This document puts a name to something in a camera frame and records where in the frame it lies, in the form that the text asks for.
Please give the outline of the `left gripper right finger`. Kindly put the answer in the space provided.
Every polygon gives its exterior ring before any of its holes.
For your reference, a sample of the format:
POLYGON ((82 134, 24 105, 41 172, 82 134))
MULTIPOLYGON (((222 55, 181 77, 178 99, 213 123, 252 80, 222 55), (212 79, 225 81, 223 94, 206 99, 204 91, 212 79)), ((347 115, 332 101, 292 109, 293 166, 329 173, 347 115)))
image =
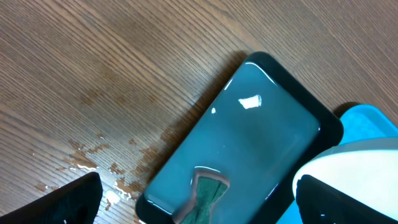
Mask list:
POLYGON ((298 180, 295 200, 303 224, 397 224, 311 175, 298 180))

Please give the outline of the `light blue plate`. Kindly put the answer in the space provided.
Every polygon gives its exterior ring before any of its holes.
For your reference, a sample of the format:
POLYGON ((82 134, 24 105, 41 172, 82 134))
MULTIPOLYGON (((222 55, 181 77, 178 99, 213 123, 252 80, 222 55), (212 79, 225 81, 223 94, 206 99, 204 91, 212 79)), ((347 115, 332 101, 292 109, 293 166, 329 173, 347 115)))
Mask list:
POLYGON ((295 174, 294 197, 304 175, 397 220, 397 138, 349 142, 320 153, 295 174))

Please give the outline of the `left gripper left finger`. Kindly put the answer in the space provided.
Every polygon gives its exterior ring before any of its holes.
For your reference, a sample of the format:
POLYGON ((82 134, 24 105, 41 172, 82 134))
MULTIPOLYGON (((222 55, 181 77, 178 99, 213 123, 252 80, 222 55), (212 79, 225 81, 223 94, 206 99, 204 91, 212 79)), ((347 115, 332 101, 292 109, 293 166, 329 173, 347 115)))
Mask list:
POLYGON ((94 222, 103 188, 100 175, 90 172, 73 182, 1 217, 1 223, 94 222))

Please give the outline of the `green dish sponge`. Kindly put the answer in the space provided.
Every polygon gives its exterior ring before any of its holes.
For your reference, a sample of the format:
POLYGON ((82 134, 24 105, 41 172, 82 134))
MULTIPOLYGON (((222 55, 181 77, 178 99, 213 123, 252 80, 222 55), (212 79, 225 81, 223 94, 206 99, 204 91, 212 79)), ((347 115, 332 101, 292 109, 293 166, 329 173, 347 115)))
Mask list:
POLYGON ((210 224, 218 200, 228 191, 229 179, 215 170, 196 167, 189 200, 173 215, 178 224, 210 224))

